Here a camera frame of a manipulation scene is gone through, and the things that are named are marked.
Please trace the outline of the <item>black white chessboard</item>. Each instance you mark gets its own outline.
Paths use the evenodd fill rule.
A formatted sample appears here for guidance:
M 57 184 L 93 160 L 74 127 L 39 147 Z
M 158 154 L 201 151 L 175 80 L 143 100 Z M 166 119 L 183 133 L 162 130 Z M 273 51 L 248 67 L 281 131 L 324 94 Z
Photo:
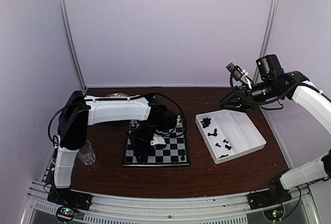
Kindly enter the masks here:
M 189 149 L 186 134 L 183 130 L 183 120 L 175 129 L 163 132 L 166 141 L 165 146 L 156 146 L 148 152 L 148 161 L 137 162 L 133 155 L 133 149 L 126 135 L 125 152 L 123 158 L 124 167 L 188 167 L 190 166 Z M 186 160 L 181 161 L 182 153 L 186 154 Z

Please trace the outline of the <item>white plastic tray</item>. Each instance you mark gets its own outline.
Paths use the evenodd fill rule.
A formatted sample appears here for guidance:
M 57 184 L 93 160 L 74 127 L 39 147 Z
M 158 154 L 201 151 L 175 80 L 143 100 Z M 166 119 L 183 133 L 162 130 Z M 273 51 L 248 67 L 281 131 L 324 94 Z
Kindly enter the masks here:
M 209 127 L 203 128 L 200 121 L 211 118 Z M 219 110 L 198 114 L 195 123 L 215 164 L 224 163 L 264 148 L 266 140 L 247 114 L 230 110 Z M 217 136 L 208 136 L 217 128 Z

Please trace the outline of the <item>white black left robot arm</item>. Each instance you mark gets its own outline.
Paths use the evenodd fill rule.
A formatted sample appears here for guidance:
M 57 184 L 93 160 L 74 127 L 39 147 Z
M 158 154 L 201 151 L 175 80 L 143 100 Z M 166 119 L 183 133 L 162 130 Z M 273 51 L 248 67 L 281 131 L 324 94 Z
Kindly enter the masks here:
M 94 126 L 136 122 L 129 138 L 137 159 L 141 159 L 151 146 L 164 144 L 165 136 L 175 131 L 178 123 L 177 114 L 155 93 L 97 97 L 74 92 L 56 116 L 57 133 L 52 137 L 56 150 L 53 194 L 62 205 L 74 201 L 69 188 L 75 159 Z

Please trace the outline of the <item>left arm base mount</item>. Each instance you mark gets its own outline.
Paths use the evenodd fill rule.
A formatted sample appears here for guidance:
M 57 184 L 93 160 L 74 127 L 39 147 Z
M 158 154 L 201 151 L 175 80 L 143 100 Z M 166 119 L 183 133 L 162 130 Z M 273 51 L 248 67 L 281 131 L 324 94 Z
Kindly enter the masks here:
M 59 193 L 49 193 L 47 200 L 59 205 L 55 211 L 55 217 L 58 221 L 68 223 L 76 217 L 83 215 L 82 211 L 88 211 L 92 203 L 92 195 L 71 191 L 69 196 Z

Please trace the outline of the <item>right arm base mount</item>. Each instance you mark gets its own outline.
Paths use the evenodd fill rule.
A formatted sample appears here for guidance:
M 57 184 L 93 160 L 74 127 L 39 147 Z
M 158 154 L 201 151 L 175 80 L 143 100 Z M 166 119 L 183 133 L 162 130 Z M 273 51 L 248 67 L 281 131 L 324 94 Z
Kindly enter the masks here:
M 251 210 L 262 210 L 267 220 L 276 222 L 285 217 L 284 204 L 292 200 L 292 196 L 288 191 L 275 195 L 268 189 L 251 191 L 247 194 L 247 200 Z

